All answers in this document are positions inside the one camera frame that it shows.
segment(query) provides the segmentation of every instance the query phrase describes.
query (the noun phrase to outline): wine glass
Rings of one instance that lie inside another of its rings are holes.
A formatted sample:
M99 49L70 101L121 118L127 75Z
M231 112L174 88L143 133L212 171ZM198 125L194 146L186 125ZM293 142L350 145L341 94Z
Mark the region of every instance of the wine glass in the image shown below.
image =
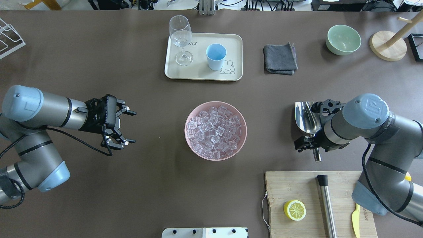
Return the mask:
M191 52L184 50L192 38L188 19L182 15L172 17L169 22L169 35L174 45L182 47L182 51L176 55L176 62L182 66L189 65L194 57Z

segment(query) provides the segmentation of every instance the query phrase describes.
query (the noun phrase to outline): folded towel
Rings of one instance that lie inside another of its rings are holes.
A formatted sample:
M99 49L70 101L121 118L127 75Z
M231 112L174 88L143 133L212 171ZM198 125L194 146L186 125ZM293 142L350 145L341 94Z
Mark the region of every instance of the folded towel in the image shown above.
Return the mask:
M264 47L266 69L272 74L293 75L298 69L295 48L286 45L268 44Z

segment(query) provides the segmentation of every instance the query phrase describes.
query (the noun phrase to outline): bowl of ice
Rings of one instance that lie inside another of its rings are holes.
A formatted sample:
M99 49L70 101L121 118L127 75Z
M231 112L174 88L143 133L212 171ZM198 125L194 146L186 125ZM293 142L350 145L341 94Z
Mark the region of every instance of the bowl of ice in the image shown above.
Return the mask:
M247 139L247 124L232 105L212 101L189 114L184 133L195 154L206 160L222 161L240 151Z

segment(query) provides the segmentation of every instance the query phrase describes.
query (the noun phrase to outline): black muddler tip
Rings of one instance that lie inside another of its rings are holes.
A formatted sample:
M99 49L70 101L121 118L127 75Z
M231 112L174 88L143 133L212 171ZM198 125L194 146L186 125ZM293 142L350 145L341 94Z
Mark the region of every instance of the black muddler tip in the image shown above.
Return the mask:
M320 187L328 186L328 183L327 183L327 174L317 175L317 181L319 182L319 186Z

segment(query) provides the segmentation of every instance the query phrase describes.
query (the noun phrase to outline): brown tabletop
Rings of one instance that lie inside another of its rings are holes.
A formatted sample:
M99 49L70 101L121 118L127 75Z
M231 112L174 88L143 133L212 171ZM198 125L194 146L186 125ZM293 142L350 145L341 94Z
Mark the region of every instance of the brown tabletop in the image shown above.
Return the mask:
M194 32L233 33L243 39L244 75L237 82L172 80L165 76L169 19L188 17ZM390 110L423 121L423 67L408 48L387 62L368 45L380 30L398 31L397 16L414 13L243 12L219 10L211 17L185 11L2 11L26 46L0 60L0 95L15 84L80 101L112 94L138 112L122 116L121 131L137 143L103 156L49 132L71 178L41 193L30 191L21 206L0 211L2 237L161 237L166 227L248 227L268 237L261 215L265 171L361 170L364 139L345 149L298 153L294 102L348 102L371 92ZM345 24L358 31L360 49L337 56L325 46L327 30ZM423 24L409 33L422 33ZM264 69L266 44L294 43L293 76ZM226 161L206 161L187 146L188 114L201 103L232 104L245 117L247 141ZM96 146L100 135L69 131ZM0 140L0 148L9 142ZM12 150L4 167L18 161ZM410 173L423 184L422 161ZM420 237L422 229L391 214L376 216L379 237Z

